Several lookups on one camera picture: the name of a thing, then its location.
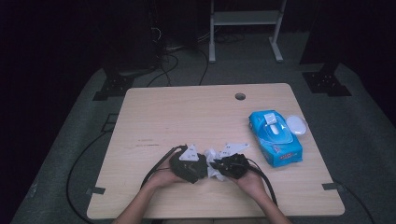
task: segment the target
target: forearm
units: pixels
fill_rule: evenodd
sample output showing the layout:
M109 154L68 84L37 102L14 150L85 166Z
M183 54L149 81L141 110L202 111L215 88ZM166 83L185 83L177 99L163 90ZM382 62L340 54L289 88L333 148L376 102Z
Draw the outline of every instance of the forearm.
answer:
M261 197L258 197L254 200L259 205L260 209L264 212L265 216L271 224L291 223L267 194L263 194Z
M113 221L113 224L140 223L143 215L149 206L149 202L154 195L156 187L145 185L137 194L124 211Z

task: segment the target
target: white lid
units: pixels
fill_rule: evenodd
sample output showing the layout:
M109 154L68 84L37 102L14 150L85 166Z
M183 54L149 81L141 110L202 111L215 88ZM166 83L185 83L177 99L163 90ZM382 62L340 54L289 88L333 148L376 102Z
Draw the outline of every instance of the white lid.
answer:
M296 135L305 134L306 126L300 117L291 115L286 119L286 123L288 124L289 130L292 133Z

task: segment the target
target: black wall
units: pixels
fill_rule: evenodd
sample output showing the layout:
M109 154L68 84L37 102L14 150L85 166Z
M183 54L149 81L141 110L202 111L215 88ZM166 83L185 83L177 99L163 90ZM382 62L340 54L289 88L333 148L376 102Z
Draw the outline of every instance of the black wall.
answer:
M337 61L396 126L396 2L322 0L301 63Z
M0 4L0 222L8 223L78 95L107 54L116 52L141 65L155 52L147 47L152 40L145 1Z

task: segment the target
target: white stand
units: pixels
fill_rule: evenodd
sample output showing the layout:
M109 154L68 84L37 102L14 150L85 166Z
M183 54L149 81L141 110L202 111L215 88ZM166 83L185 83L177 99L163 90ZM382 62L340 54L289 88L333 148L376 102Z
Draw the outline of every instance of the white stand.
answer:
M212 0L210 8L210 42L209 42L209 61L216 61L215 53L215 26L216 25L275 25L274 36L269 37L271 48L278 63L283 62L279 47L277 46L277 37L282 23L287 0L282 0L280 10L267 11L227 11L215 12L215 1Z

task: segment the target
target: crumpled paper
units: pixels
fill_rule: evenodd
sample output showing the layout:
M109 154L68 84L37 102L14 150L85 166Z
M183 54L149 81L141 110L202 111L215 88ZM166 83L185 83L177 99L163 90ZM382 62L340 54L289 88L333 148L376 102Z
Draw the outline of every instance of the crumpled paper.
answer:
M220 154L213 148L207 149L205 151L206 164L207 164L207 177L215 176L218 180L224 181L225 176L222 175L219 170L216 170L210 165L210 162L214 160L221 160Z

